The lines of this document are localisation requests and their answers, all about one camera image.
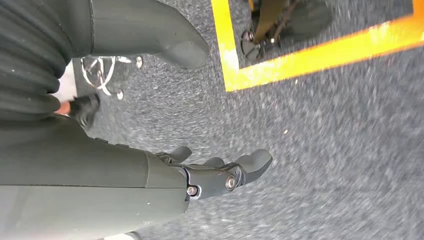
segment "gray fabric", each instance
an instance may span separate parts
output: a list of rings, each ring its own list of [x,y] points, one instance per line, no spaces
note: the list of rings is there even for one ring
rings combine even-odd
[[[185,71],[144,55],[101,94],[91,136],[153,152],[187,145],[190,161],[258,148],[274,162],[255,184],[191,203],[146,240],[424,239],[424,49],[227,93],[209,0],[168,0],[206,38],[206,66]],[[331,0],[334,23],[293,52],[408,15],[411,0]],[[236,37],[247,1],[230,0]],[[240,64],[248,66],[240,57]]]

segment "metal rivet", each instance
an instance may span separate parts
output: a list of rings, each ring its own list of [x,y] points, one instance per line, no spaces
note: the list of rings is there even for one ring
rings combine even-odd
[[[118,92],[116,93],[116,97],[117,97],[119,100],[124,99],[124,92],[123,92],[121,89],[119,89],[119,90],[118,90]]]
[[[137,60],[137,68],[140,69],[143,66],[143,58],[141,56],[138,56],[136,60]]]
[[[233,175],[227,177],[225,187],[228,191],[233,191],[236,188],[236,178]]]
[[[194,197],[198,194],[198,188],[195,186],[189,186],[187,188],[187,194]]]

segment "black shoe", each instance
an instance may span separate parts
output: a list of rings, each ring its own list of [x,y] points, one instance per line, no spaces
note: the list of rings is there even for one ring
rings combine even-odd
[[[69,117],[77,121],[85,130],[91,128],[94,122],[94,117],[100,108],[100,98],[97,93],[77,97],[69,103]]]

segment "metal bolt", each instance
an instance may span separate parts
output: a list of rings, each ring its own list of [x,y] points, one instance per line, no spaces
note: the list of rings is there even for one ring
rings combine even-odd
[[[194,197],[198,194],[198,188],[195,186],[189,186],[187,188],[187,194]]]
[[[233,175],[227,177],[225,187],[228,191],[233,191],[236,188],[236,178]]]

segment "yellow tape line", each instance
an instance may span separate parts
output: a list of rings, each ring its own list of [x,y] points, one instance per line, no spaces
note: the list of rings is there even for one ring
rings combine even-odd
[[[228,0],[211,0],[225,89],[265,85],[424,45],[424,0],[414,14],[240,69]]]

